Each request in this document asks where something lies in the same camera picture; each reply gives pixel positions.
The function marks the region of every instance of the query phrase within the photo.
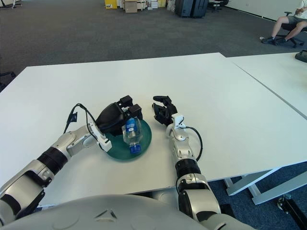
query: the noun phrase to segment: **black bag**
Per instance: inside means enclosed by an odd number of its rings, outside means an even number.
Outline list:
[[[191,17],[203,17],[206,14],[208,6],[208,0],[194,0],[192,10],[191,10]]]
[[[301,52],[297,53],[295,55],[295,58],[297,60],[303,61],[303,62],[307,62],[307,50],[302,50]]]

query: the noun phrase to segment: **green tray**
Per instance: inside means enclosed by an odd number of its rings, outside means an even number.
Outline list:
[[[150,145],[150,142],[152,141],[152,131],[144,120],[141,121],[141,127],[143,138],[140,141],[140,153],[130,153],[129,145],[124,142],[123,135],[113,136],[112,134],[108,133],[106,134],[106,137],[111,141],[112,148],[107,152],[107,154],[119,160],[130,160],[145,153]]]

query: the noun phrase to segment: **floor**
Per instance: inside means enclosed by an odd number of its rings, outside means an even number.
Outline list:
[[[106,10],[102,0],[24,0],[22,7],[0,10],[0,72],[19,74],[27,66],[157,58],[220,52],[226,57],[296,52],[264,45],[273,22],[223,8],[203,19],[180,18],[165,8],[125,14]],[[299,37],[306,39],[306,34]],[[9,84],[10,77],[2,82]],[[307,170],[307,163],[285,167],[257,183],[266,191]],[[259,230],[299,228],[273,201],[255,206],[244,190],[227,196],[223,181],[211,182],[220,204]],[[291,192],[307,214],[306,186]]]

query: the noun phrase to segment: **blue carpet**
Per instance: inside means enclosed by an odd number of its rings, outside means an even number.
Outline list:
[[[277,172],[269,175],[256,183],[261,192],[265,192],[275,186],[292,179],[295,176],[307,171],[307,162],[281,168]],[[260,205],[254,205],[248,189],[228,196],[226,185],[223,180],[209,182],[220,205],[230,204],[236,218],[259,230],[299,230],[295,221],[290,215],[286,215],[277,207],[277,200],[267,201]],[[302,212],[307,215],[307,186],[289,192]]]

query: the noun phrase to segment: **plastic bottle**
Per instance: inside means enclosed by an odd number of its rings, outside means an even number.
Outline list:
[[[140,140],[142,139],[142,127],[138,118],[130,118],[122,127],[123,139],[129,145],[130,153],[141,152]]]

